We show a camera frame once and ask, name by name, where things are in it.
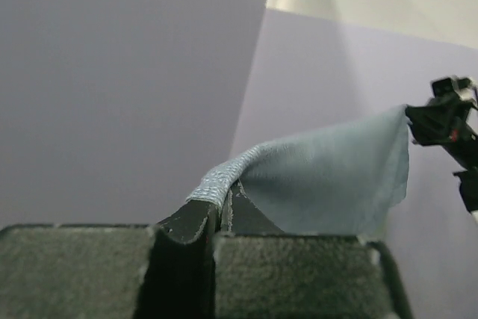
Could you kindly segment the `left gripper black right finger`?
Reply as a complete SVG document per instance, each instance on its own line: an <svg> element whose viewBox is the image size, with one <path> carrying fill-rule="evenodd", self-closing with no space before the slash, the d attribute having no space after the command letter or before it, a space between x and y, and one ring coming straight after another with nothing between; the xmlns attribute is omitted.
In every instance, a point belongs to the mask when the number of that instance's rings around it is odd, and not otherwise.
<svg viewBox="0 0 478 319"><path fill-rule="evenodd" d="M240 182L214 236L216 318L411 318L386 245L357 236L291 235Z"/></svg>

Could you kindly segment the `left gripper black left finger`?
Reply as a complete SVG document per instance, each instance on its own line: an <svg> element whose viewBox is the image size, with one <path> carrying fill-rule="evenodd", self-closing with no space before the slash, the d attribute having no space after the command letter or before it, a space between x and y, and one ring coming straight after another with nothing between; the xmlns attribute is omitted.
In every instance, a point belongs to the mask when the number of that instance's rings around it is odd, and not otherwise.
<svg viewBox="0 0 478 319"><path fill-rule="evenodd" d="M209 318L215 205L156 224L24 224L1 231L3 318Z"/></svg>

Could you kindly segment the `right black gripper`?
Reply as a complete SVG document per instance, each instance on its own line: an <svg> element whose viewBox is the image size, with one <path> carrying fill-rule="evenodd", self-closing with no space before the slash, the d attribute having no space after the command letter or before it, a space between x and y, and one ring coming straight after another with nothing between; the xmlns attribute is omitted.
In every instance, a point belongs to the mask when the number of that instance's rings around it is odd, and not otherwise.
<svg viewBox="0 0 478 319"><path fill-rule="evenodd" d="M432 98L423 106L406 106L413 142L441 146L466 170L477 168L477 132L468 124L477 109L477 85L456 75L430 83Z"/></svg>

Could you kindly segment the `blue fabric pillowcase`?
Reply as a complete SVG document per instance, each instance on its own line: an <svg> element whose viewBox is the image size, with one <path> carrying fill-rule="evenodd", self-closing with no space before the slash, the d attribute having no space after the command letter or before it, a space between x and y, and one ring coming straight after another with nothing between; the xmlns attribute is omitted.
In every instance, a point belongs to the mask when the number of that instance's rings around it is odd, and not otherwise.
<svg viewBox="0 0 478 319"><path fill-rule="evenodd" d="M190 199L222 208L239 182L253 205L293 234L371 234L406 197L405 108L254 145L212 168Z"/></svg>

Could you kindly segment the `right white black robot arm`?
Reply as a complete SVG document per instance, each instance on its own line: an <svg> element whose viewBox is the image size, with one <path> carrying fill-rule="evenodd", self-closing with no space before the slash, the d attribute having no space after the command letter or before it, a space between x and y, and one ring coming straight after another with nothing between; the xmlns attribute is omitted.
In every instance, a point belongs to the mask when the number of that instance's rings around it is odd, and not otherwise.
<svg viewBox="0 0 478 319"><path fill-rule="evenodd" d="M467 212L477 219L477 131L468 123L477 109L477 84L455 75L430 83L432 98L423 106L406 107L412 143L442 147L463 170L459 193Z"/></svg>

